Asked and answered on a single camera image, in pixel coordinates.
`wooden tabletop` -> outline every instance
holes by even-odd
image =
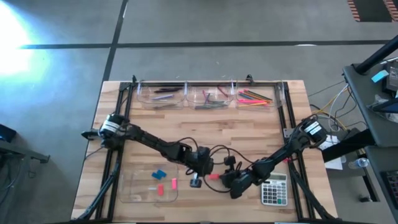
[[[287,81],[294,107],[294,115],[299,123],[310,115],[307,93],[301,80]],[[95,114],[93,128],[99,128],[106,116],[116,106],[120,82],[104,82]],[[237,110],[234,101],[225,110],[146,110],[137,101],[134,92],[130,120],[143,130],[165,141],[176,141],[190,136],[200,146],[212,147],[224,144],[232,147],[248,159],[256,160],[271,155],[283,145],[280,121],[277,111],[263,112]],[[100,141],[89,143],[87,153],[100,147]],[[222,160],[225,152],[215,155],[215,161]],[[335,203],[330,190],[328,176],[322,154],[315,149],[304,151],[306,171],[311,191],[326,210],[337,217]],[[81,215],[97,195],[106,150],[90,156],[84,163],[78,187],[72,218]],[[236,155],[237,161],[243,161]],[[119,185],[122,186],[123,173],[131,172],[129,167],[136,164],[166,162],[160,154],[138,142],[126,141]],[[215,166],[213,173],[222,173],[225,166]],[[260,188],[252,185],[238,199],[229,194],[211,191],[203,184],[202,188],[189,186],[191,175],[185,175],[186,167],[178,166],[178,197],[174,202],[125,203],[124,195],[118,189],[114,211],[114,222],[292,222],[297,221],[287,164],[278,164],[274,172],[288,175],[288,205],[285,207],[265,206],[260,202]],[[302,192],[301,204],[307,213]],[[110,190],[104,204],[104,214],[108,211]]]

